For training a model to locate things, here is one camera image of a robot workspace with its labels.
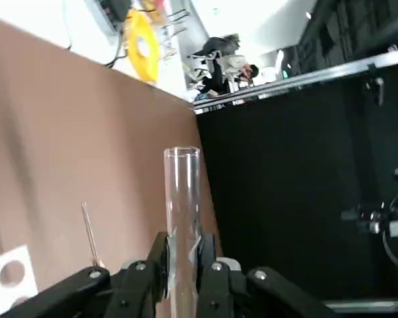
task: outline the white card with hole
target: white card with hole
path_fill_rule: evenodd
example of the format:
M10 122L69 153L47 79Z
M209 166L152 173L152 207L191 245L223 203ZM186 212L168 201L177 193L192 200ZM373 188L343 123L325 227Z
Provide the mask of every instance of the white card with hole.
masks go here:
M2 269L14 261L23 265L23 278L18 284L7 285L3 285L0 280L0 315L12 308L21 299L33 297L38 293L33 266L26 245L0 256L0 275Z

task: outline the metal bolt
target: metal bolt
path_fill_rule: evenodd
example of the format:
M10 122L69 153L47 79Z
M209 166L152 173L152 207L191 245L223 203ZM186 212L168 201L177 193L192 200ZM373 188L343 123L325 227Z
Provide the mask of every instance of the metal bolt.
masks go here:
M212 266L211 266L211 268L212 268L213 270L221 270L221 269L223 268L223 266L221 266L220 263L213 263Z
M128 307L128 301L126 301L126 300L121 300L120 302L119 302L119 306L120 307Z
M94 272L91 272L89 276L90 276L90 278L96 279L96 278L100 277L100 275L101 275L101 272L99 272L98 270L95 270Z
M257 270L255 272L255 277L258 278L259 280L264 280L267 277L267 275L262 270Z
M136 270L144 270L146 268L146 264L145 263L138 263L136 266L135 266L135 269Z

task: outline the ceiling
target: ceiling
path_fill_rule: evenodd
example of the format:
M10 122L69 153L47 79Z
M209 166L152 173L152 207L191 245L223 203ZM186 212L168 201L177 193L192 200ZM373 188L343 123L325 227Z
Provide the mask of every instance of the ceiling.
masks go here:
M239 33L241 53L258 56L295 45L316 0L192 0L210 36Z

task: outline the person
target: person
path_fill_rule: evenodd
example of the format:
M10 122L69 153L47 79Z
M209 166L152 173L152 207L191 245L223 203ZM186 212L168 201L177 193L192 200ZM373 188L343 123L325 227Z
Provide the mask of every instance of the person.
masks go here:
M193 55L206 56L215 51L220 51L222 56L234 55L240 48L239 42L238 34L230 34L222 38L211 37L206 41L203 48Z
M208 93L211 89L219 94L229 93L229 81L251 82L259 74L259 68L254 64L248 64L245 57L240 55L219 57L216 53L212 65L214 66L212 77L202 80L204 87L199 90L200 93Z

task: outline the yellow tape roll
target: yellow tape roll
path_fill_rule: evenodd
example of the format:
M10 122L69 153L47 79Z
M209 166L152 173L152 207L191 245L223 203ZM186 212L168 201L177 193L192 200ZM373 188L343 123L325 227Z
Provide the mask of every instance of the yellow tape roll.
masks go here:
M137 10L128 13L128 57L142 81L156 83L158 80L159 43L148 18ZM144 56L139 50L139 39L149 46L149 55Z

